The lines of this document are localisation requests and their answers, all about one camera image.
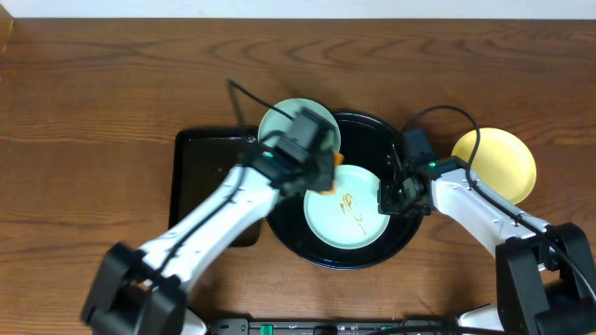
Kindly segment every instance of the yellow bowl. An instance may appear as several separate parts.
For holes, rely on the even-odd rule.
[[[468,161],[476,130],[455,144],[452,155]],[[481,128],[481,145],[472,169],[489,187],[513,204],[528,196],[536,183],[536,163],[530,149],[513,134],[496,128]]]

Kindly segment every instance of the white background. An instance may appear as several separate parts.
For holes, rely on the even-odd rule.
[[[15,18],[596,19],[596,0],[0,0]]]

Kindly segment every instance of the white plate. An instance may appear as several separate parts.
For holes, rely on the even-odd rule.
[[[362,248],[385,231],[389,216],[379,214],[379,179],[369,170],[342,165],[335,169],[336,192],[305,196],[308,226],[323,242],[336,248]]]
[[[288,115],[290,115],[292,117],[295,117],[303,107],[306,107],[309,110],[311,110],[311,111],[321,115],[325,119],[327,119],[329,122],[332,123],[332,125],[335,126],[335,132],[337,133],[337,141],[335,140],[335,136],[333,134],[329,134],[329,136],[327,137],[327,140],[325,140],[323,142],[323,148],[332,147],[336,153],[339,153],[339,148],[340,148],[342,142],[341,142],[341,137],[339,135],[339,127],[337,126],[337,121],[335,121],[335,118],[333,118],[333,115],[325,107],[323,107],[320,103],[317,103],[317,102],[314,102],[314,101],[308,100],[308,99],[294,98],[294,99],[287,99],[282,102],[279,102],[278,104],[276,104],[276,107],[278,107],[280,110],[286,112]],[[284,130],[285,131],[285,130],[288,130],[290,128],[290,126],[291,126],[290,119],[288,119],[286,116],[284,116],[274,110],[269,110],[264,115],[263,120],[261,121],[261,125],[259,126],[258,139],[259,139],[259,141],[261,141],[261,139],[264,136],[266,136],[268,133],[270,133],[272,130]],[[278,139],[273,138],[273,139],[267,140],[267,142],[265,144],[268,146],[274,146],[277,142],[278,142]]]

